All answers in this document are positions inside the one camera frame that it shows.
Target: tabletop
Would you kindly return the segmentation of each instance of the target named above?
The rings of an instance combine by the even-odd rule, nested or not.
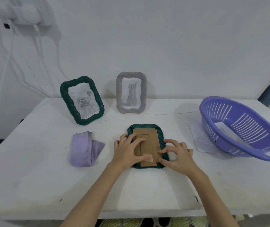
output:
[[[232,214],[270,213],[270,162],[197,151],[188,126],[200,119],[201,99],[147,99],[142,114],[121,114],[103,99],[103,117],[75,123],[61,98],[44,99],[0,145],[0,218],[64,219],[113,156],[113,144],[135,123],[157,124],[165,138],[186,142]],[[270,122],[257,100],[237,100]],[[105,148],[91,167],[69,163],[72,136],[93,132]],[[190,180],[165,167],[127,169],[111,190],[99,218],[205,215]]]

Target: basket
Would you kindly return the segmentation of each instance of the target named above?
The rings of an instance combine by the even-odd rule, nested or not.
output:
[[[202,125],[223,151],[239,157],[270,161],[270,123],[251,108],[219,96],[206,97],[200,104]],[[225,135],[216,122],[223,122],[248,146]]]

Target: folded cloth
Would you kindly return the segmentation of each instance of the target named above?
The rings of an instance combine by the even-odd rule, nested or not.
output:
[[[92,132],[74,134],[71,145],[70,163],[75,167],[92,166],[105,144],[92,140]]]

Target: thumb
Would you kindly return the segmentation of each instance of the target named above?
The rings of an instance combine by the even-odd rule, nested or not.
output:
[[[171,163],[170,161],[167,161],[167,160],[165,160],[165,159],[159,159],[159,162],[160,162],[162,165],[171,168],[172,163]]]
[[[152,155],[142,155],[137,157],[137,162],[152,160]]]

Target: rose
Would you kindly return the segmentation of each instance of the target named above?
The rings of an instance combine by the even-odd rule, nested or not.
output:
[[[79,99],[78,100],[78,105],[83,108],[85,106],[88,106],[89,105],[89,102],[88,102],[87,99]]]

